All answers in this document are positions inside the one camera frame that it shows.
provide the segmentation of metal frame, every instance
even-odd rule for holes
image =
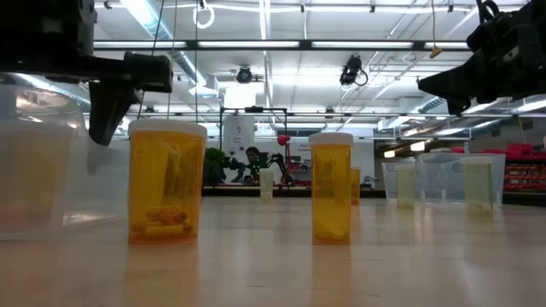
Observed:
[[[96,40],[95,43],[99,46],[94,48],[94,51],[214,51],[214,50],[293,50],[293,51],[332,51],[332,50],[345,50],[345,51],[422,51],[430,52],[432,48],[426,46],[426,43],[431,43],[432,40],[351,40],[351,39],[235,39],[235,40],[175,40],[175,41],[160,41],[162,43],[168,42],[168,45],[162,44],[154,48],[153,41],[151,40]],[[221,42],[221,43],[233,43],[233,47],[202,47],[200,43],[205,42]],[[293,47],[287,46],[269,46],[269,47],[257,47],[257,46],[244,46],[245,43],[286,43],[294,42]],[[332,46],[332,47],[318,47],[313,46],[313,43],[322,42],[334,42],[334,43],[384,43],[386,46],[377,47],[347,47],[347,46]],[[104,44],[112,44],[113,46],[104,46]],[[146,47],[134,47],[130,46],[131,43],[149,43]],[[410,47],[388,47],[388,44],[392,43],[412,43]],[[442,45],[442,43],[457,43],[466,46],[465,41],[437,41],[436,44]],[[468,47],[442,47],[444,52],[468,52]]]
[[[226,110],[235,110],[234,108],[224,108]],[[285,113],[285,124],[287,123],[288,117],[344,117],[344,118],[376,118],[376,117],[398,117],[398,116],[410,116],[416,118],[436,118],[436,117],[445,117],[447,119],[457,119],[457,118],[470,118],[470,119],[509,119],[509,118],[521,118],[521,119],[543,119],[546,118],[546,113],[523,113],[523,114],[493,114],[493,113],[468,113],[468,114],[459,114],[459,115],[450,115],[445,113],[380,113],[380,112],[360,112],[360,113],[299,113],[299,112],[288,112],[286,108],[264,108],[265,110],[278,110]],[[196,114],[202,117],[212,117],[220,116],[225,112],[170,112],[170,116],[192,116]],[[89,116],[89,113],[83,113],[84,116]],[[128,112],[125,116],[137,116],[136,112]],[[141,113],[141,116],[147,117],[164,117],[167,116],[167,112],[157,112],[157,113]],[[237,116],[275,116],[273,113],[238,113]]]

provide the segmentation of ceiling light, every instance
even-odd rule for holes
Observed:
[[[215,98],[218,97],[218,92],[214,89],[209,89],[205,86],[197,85],[188,90],[193,96],[202,96],[203,98]]]
[[[417,142],[413,143],[410,146],[411,151],[424,151],[425,150],[425,142]]]
[[[465,130],[465,128],[450,128],[450,129],[440,130],[436,132],[436,134],[439,136],[448,136],[448,135],[459,133],[463,130]]]
[[[394,150],[383,153],[383,157],[385,157],[385,158],[394,158],[395,155],[396,154],[394,153]]]
[[[434,47],[434,43],[425,43],[425,49],[432,49]],[[442,48],[442,49],[468,49],[466,42],[436,42],[436,47]]]
[[[405,136],[413,136],[414,134],[417,134],[419,133],[419,131],[417,129],[412,129],[412,130],[408,130],[406,132],[404,132],[404,135]]]
[[[413,47],[412,42],[342,42],[342,41],[331,41],[331,42],[312,42],[311,47],[313,48],[386,48],[386,49],[407,49]]]
[[[474,129],[479,129],[479,128],[484,128],[488,125],[491,125],[493,123],[496,123],[498,121],[498,119],[495,119],[495,120],[490,120],[488,122],[484,122],[484,123],[481,123],[481,124],[478,124],[478,125],[475,125],[474,126]]]
[[[201,41],[201,48],[298,48],[296,41]]]
[[[274,84],[292,85],[302,87],[340,87],[340,76],[296,76],[296,75],[276,75],[273,78]]]
[[[526,103],[525,105],[521,107],[517,107],[515,109],[515,112],[516,113],[529,112],[529,111],[536,110],[543,107],[546,107],[546,100]]]
[[[172,41],[155,42],[156,48],[172,48]],[[94,42],[93,48],[115,48],[115,49],[130,49],[130,48],[153,48],[154,41],[100,41]],[[186,42],[174,42],[174,48],[186,48]]]
[[[435,8],[434,12],[447,12],[448,7]],[[324,6],[310,6],[305,7],[305,10],[309,12],[339,12],[339,13],[368,13],[370,6],[368,5],[359,5],[359,6],[335,6],[335,5],[324,5]],[[454,11],[468,12],[471,9],[468,8],[459,8],[454,7]],[[394,13],[394,14],[431,14],[433,12],[432,8],[398,8],[398,7],[388,7],[388,6],[376,6],[375,12],[377,13]]]
[[[481,111],[481,110],[491,106],[492,103],[482,103],[482,104],[479,104],[479,105],[475,105],[475,106],[469,108],[467,111],[465,111],[463,113],[465,113],[465,114],[476,113],[478,111]]]
[[[398,116],[397,119],[394,119],[388,126],[387,129],[395,128],[400,126],[401,124],[407,122],[410,120],[410,117],[408,116]]]

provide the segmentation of ceiling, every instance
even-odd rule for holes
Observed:
[[[278,9],[298,8],[303,1],[271,0],[271,11],[267,23],[267,39],[414,39],[430,40],[433,38],[433,15],[401,14],[375,12],[340,12],[356,10],[370,1],[326,1],[306,0],[305,14],[300,11],[277,13]],[[464,40],[478,25],[478,16],[472,14],[465,18],[475,6],[474,0],[455,0],[458,11],[441,11],[450,1],[434,0],[436,12],[436,38],[442,40]],[[141,24],[123,7],[122,3],[110,2],[113,9],[105,9],[97,2],[98,22],[95,27],[96,39],[106,40],[149,40],[151,37]],[[215,8],[215,20],[206,29],[198,29],[193,21],[195,1],[178,1],[182,8],[174,9],[175,2],[165,1],[162,19],[176,33],[179,40],[205,39],[261,39],[259,0],[208,0],[209,5],[224,5],[239,9],[251,9],[253,12]],[[525,0],[497,0],[502,6],[520,7]],[[321,8],[335,5],[337,9],[328,12],[311,11],[309,8]],[[428,0],[377,0],[379,8],[430,8]],[[161,1],[156,2],[160,8]],[[207,22],[207,12],[200,13],[198,20]],[[403,97],[423,98],[425,93],[417,89],[416,79],[433,75],[461,65],[470,55],[469,52],[444,52],[431,60],[424,52],[359,52],[363,63],[372,61],[365,68],[369,72],[367,86],[345,92],[340,88],[340,69],[350,55],[355,52],[345,51],[268,51],[271,61],[271,80],[273,107],[286,107],[294,111],[323,111],[325,107],[335,107],[338,112],[400,112],[404,109]],[[123,58],[123,52],[101,51],[97,56]],[[197,63],[201,72],[215,75],[221,86],[226,81],[233,81],[232,70],[242,65],[250,66],[253,73],[263,76],[264,54],[262,51],[198,51],[186,52]],[[408,72],[404,69],[414,65]],[[181,72],[176,65],[175,72]],[[174,79],[173,94],[147,93],[144,103],[155,105],[158,110],[166,110],[170,100],[172,111],[192,111],[196,99],[188,92],[192,87],[186,78]],[[198,109],[219,109],[217,99],[198,99]],[[355,119],[355,121],[376,119]]]

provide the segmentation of ceiling beam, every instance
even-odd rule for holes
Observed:
[[[444,52],[468,52],[465,41],[437,41]],[[293,51],[431,51],[432,40],[96,40],[94,51],[213,51],[213,50],[293,50]]]

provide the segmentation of robotic arm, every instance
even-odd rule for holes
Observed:
[[[473,56],[419,82],[419,90],[446,99],[451,114],[467,110],[474,97],[489,103],[546,93],[546,1],[532,0],[509,13],[491,0],[477,2],[484,22],[467,38]]]
[[[139,90],[172,92],[166,56],[93,56],[94,0],[18,0],[0,10],[0,72],[43,75],[56,81],[90,82],[90,137],[107,146]],[[2,78],[0,84],[9,82]]]

